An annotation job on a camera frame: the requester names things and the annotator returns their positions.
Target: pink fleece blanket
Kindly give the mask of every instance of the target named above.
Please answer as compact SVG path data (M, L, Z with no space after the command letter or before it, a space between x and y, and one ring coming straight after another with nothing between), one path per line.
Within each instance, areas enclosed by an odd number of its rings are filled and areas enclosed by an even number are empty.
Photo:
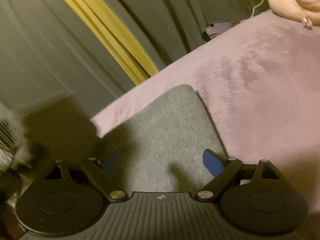
M306 29L271 11L247 20L94 116L99 136L180 84L189 84L199 93L229 156L244 163L269 159L303 193L309 215L300 232L316 238L320 217L320 28Z

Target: gray cushion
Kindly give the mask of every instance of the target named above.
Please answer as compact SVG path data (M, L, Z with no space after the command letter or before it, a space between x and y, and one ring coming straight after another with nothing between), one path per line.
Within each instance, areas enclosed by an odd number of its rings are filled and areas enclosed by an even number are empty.
M225 157L201 100L180 85L105 135L100 155L111 156L104 169L129 194L195 192L212 179L202 163L206 148Z

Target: ridged texture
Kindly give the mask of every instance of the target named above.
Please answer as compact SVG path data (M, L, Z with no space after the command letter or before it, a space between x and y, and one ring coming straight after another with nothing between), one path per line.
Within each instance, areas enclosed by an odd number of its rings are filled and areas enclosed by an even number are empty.
M41 237L25 234L21 240ZM189 193L135 193L125 203L107 208L103 217L82 233L65 237L77 240L302 240L288 236L260 237L238 231L219 215L211 203L193 200Z

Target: logo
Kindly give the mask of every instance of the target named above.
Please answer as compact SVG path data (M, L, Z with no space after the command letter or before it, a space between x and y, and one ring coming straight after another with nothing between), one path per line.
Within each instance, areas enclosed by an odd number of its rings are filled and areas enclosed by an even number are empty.
M157 198L160 199L160 200L163 200L163 199L166 198L166 196L165 195L159 195Z

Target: yellow curtain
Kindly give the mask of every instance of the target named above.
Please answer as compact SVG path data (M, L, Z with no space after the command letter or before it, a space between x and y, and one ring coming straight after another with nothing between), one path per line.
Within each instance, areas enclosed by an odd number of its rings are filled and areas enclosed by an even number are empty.
M103 0L64 0L138 85L158 69L129 29Z

